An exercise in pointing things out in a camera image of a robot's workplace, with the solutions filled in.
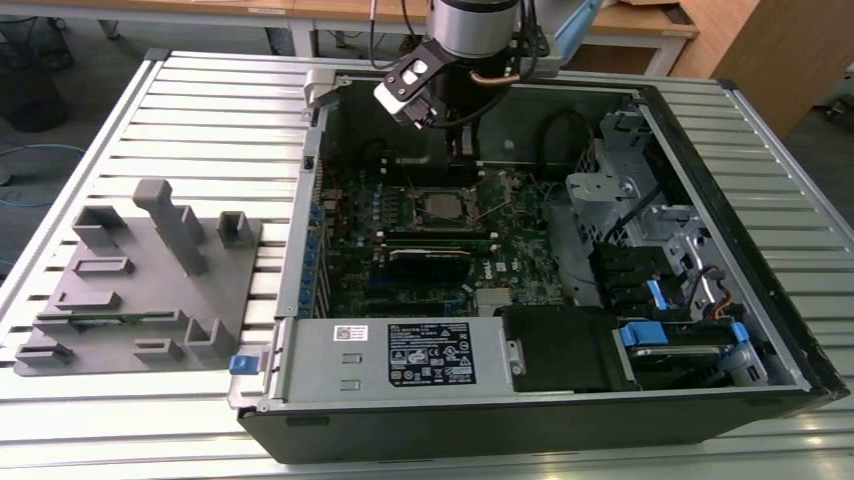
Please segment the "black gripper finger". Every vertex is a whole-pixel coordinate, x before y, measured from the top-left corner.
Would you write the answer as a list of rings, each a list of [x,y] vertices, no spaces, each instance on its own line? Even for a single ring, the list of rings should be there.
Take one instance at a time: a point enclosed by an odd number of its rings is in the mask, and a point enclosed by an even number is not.
[[[466,124],[445,130],[445,151],[449,161],[476,158],[477,137],[474,124]]]

